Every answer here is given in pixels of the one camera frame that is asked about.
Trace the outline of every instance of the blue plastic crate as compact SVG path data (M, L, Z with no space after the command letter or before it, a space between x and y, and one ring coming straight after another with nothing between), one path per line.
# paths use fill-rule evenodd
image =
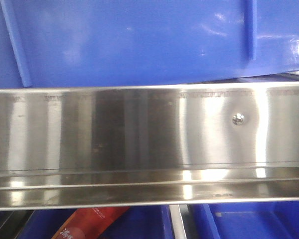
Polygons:
M0 0L0 88L178 84L295 70L299 0Z
M74 209L35 211L18 239L51 238L74 211ZM173 239L168 206L131 207L99 238Z
M201 239L299 239L299 201L193 205Z

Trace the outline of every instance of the metal shelf lip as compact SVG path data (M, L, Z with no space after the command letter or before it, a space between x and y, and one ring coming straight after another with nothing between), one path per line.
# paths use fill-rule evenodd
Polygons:
M299 82L0 90L0 210L271 200L299 200Z

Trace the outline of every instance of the stainless steel rail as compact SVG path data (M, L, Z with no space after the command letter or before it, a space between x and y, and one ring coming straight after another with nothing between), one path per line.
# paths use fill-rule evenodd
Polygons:
M0 90L0 210L299 200L299 82Z

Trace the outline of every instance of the brushed steel panel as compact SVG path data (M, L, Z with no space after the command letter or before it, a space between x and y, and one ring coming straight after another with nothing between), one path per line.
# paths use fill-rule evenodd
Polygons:
M0 209L273 198L299 199L299 82L0 90Z

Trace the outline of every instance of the screw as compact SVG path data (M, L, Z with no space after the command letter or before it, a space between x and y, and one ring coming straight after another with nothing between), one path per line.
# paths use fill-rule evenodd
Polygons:
M237 113L236 115L234 115L233 123L235 125L241 125L243 121L244 121L244 115L242 115L241 113Z

